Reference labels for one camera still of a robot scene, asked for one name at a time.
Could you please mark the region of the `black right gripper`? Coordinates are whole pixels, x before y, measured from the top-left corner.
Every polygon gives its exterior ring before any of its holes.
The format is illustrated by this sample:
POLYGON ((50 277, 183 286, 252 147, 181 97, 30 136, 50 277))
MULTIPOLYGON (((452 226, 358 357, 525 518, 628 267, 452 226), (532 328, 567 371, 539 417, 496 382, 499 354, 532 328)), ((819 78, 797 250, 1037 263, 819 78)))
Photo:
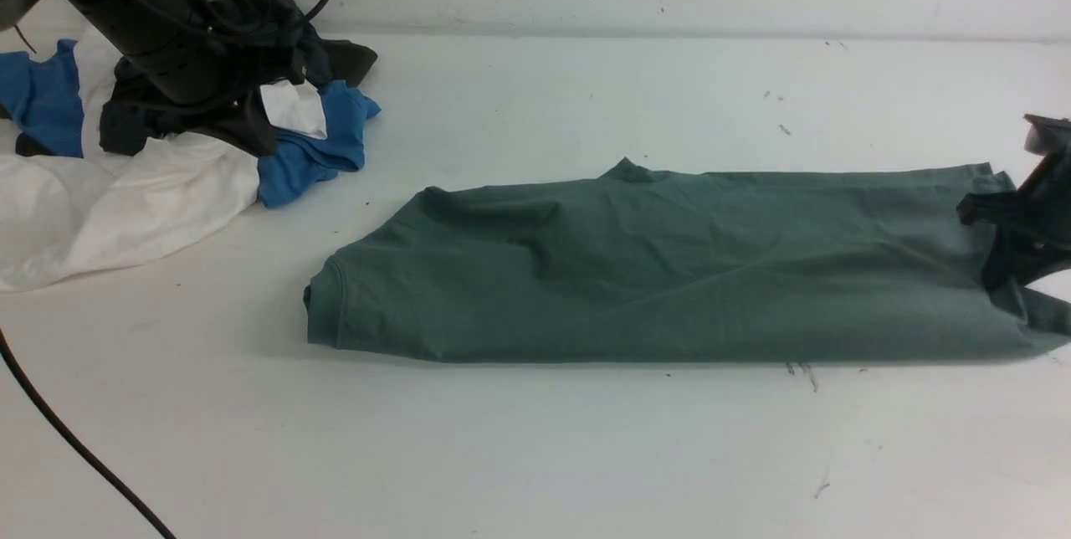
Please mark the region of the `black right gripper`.
POLYGON ((981 269, 987 290, 1070 268, 1070 122, 1030 113, 1024 119, 1030 126, 1025 150, 1041 158, 1034 173, 1013 191, 968 193, 956 207, 963 225, 995 228, 981 269))

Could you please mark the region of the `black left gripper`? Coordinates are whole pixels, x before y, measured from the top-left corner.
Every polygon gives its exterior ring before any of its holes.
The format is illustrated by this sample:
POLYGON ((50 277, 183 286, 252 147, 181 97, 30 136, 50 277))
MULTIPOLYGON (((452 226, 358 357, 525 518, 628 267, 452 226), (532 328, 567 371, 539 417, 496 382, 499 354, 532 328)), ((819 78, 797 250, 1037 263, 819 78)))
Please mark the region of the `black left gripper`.
POLYGON ((270 158, 278 138, 261 85, 305 81, 297 47, 258 43, 203 0, 66 0, 153 89, 156 105, 218 105, 198 113, 197 131, 252 158, 270 158))

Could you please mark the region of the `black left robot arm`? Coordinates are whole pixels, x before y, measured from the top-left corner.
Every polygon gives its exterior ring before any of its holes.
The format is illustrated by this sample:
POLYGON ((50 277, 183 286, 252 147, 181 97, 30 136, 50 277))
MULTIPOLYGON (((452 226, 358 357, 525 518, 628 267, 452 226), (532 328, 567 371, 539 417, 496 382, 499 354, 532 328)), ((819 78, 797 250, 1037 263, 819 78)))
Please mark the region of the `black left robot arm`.
MULTIPOLYGON (((42 0, 3 0, 3 29, 15 28, 42 0)), ((118 100, 172 113, 185 130, 272 154, 276 138, 261 86, 302 80, 301 55, 244 34, 212 17, 217 0, 66 0, 136 69, 118 100)))

